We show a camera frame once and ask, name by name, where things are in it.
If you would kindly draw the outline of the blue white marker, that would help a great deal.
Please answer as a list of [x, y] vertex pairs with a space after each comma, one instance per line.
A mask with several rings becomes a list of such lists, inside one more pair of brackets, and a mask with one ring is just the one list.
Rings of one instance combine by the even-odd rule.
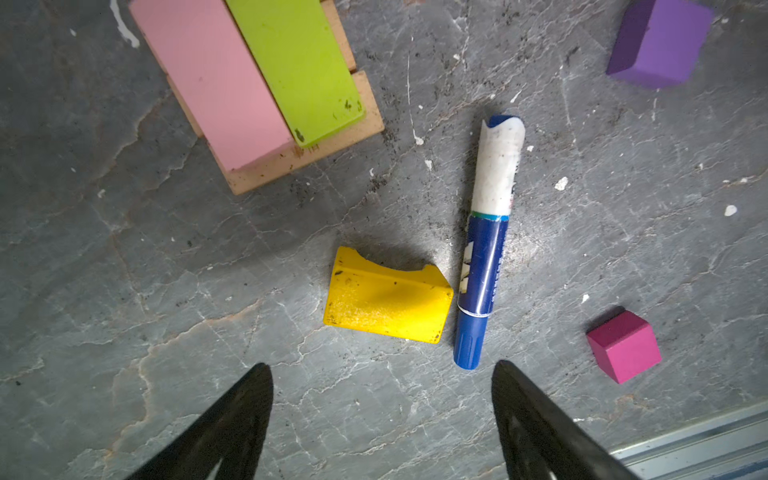
[[458, 286], [454, 363], [474, 370], [493, 311], [525, 125], [494, 115], [481, 125], [478, 155]]

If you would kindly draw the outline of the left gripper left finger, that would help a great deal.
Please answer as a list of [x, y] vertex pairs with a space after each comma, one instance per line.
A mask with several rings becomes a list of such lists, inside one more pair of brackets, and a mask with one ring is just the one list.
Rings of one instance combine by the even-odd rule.
[[253, 366], [131, 479], [252, 479], [266, 439], [274, 398], [271, 369]]

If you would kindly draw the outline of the pink block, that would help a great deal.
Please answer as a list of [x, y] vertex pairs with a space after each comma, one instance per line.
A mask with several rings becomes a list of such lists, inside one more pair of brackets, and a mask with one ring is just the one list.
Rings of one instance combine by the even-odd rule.
[[225, 2], [144, 0], [129, 9], [225, 170], [294, 145]]

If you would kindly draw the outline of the natural wood block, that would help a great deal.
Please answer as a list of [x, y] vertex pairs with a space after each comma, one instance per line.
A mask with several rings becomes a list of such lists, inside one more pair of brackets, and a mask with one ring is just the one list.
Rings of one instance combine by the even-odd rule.
[[366, 73], [358, 71], [352, 75], [352, 78], [361, 95], [361, 100], [366, 109], [366, 116], [363, 120], [342, 132], [321, 141], [311, 148], [291, 147], [265, 159], [261, 163], [251, 164], [235, 171], [227, 170], [215, 153], [213, 153], [216, 163], [232, 193], [241, 195], [254, 190], [381, 133], [384, 130], [384, 123]]
[[348, 70], [351, 73], [355, 73], [357, 71], [357, 64], [334, 1], [323, 0], [320, 2], [320, 5], [323, 8]]

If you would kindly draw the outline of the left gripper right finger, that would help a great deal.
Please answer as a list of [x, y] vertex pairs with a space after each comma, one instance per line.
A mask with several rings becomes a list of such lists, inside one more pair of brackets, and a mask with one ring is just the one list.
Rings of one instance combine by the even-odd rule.
[[496, 363], [492, 404], [511, 479], [635, 479], [520, 369]]

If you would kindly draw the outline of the lime green block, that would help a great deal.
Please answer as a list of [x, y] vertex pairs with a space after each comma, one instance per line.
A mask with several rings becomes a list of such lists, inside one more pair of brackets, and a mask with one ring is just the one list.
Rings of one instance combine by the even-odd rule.
[[366, 110], [314, 0], [232, 0], [227, 6], [298, 146], [312, 147]]

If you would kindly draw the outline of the yellow arch block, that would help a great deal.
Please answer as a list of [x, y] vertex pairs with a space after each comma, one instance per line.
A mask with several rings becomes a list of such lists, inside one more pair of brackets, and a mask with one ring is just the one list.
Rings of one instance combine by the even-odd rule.
[[452, 300], [453, 289], [434, 265], [418, 271], [395, 270], [342, 246], [335, 257], [323, 321], [329, 326], [437, 344]]

